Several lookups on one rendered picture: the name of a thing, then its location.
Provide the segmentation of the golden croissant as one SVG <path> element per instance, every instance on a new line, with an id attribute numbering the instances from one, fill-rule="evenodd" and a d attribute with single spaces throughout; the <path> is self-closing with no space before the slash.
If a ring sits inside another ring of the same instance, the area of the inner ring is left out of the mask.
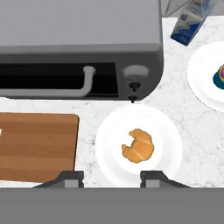
<path id="1" fill-rule="evenodd" d="M 134 140 L 131 146 L 122 145 L 122 155 L 135 164 L 147 161 L 154 152 L 151 135 L 141 129 L 134 129 L 129 132 L 129 135 Z"/>

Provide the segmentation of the wooden cutting board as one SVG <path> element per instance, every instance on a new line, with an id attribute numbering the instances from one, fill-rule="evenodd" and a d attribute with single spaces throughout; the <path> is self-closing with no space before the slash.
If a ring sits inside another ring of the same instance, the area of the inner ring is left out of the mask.
<path id="1" fill-rule="evenodd" d="M 0 112 L 0 180 L 46 182 L 75 164 L 79 117 Z"/>

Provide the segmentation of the teal and pink pastry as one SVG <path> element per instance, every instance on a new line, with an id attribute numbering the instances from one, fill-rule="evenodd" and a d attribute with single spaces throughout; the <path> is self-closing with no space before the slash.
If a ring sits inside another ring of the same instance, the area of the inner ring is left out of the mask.
<path id="1" fill-rule="evenodd" d="M 213 76 L 213 84 L 220 89 L 224 89 L 224 64 Z"/>

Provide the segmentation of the blue and white milk carton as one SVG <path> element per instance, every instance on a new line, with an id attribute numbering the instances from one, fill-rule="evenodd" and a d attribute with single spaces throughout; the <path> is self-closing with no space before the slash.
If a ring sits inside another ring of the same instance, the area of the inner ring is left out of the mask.
<path id="1" fill-rule="evenodd" d="M 188 46 L 216 2 L 217 0 L 190 0 L 181 11 L 171 38 L 184 46 Z"/>

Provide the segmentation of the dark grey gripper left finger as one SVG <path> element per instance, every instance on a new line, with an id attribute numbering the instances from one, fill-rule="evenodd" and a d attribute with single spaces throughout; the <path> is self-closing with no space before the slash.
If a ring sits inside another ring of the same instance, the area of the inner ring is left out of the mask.
<path id="1" fill-rule="evenodd" d="M 84 171 L 62 171 L 56 179 L 47 181 L 37 188 L 83 188 Z"/>

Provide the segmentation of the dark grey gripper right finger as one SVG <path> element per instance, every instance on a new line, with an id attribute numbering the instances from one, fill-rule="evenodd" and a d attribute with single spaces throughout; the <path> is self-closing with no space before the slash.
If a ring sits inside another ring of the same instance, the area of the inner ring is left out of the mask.
<path id="1" fill-rule="evenodd" d="M 168 179 L 162 171 L 141 171 L 141 188 L 188 188 L 188 185 Z"/>

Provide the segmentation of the white plate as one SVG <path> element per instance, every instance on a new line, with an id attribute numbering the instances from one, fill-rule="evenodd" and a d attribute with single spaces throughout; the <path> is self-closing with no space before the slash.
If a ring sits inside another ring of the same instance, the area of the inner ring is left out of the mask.
<path id="1" fill-rule="evenodd" d="M 150 134 L 155 147 L 148 160 L 137 164 L 122 154 L 122 146 L 133 142 L 129 132 L 135 129 Z M 131 104 L 110 113 L 95 139 L 97 163 L 113 187 L 139 187 L 142 171 L 161 171 L 173 179 L 182 154 L 181 137 L 174 123 L 160 110 L 143 104 Z"/>
<path id="2" fill-rule="evenodd" d="M 190 58 L 187 81 L 194 95 L 209 108 L 224 113 L 224 89 L 214 85 L 214 75 L 224 65 L 224 41 L 203 45 Z"/>

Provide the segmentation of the grey toaster oven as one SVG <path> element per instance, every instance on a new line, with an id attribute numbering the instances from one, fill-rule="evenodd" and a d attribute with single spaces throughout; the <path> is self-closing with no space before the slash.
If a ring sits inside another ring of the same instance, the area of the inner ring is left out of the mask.
<path id="1" fill-rule="evenodd" d="M 54 100 L 142 100 L 164 71 L 161 0 L 0 0 L 0 89 L 81 89 Z M 141 86 L 134 92 L 130 83 Z"/>

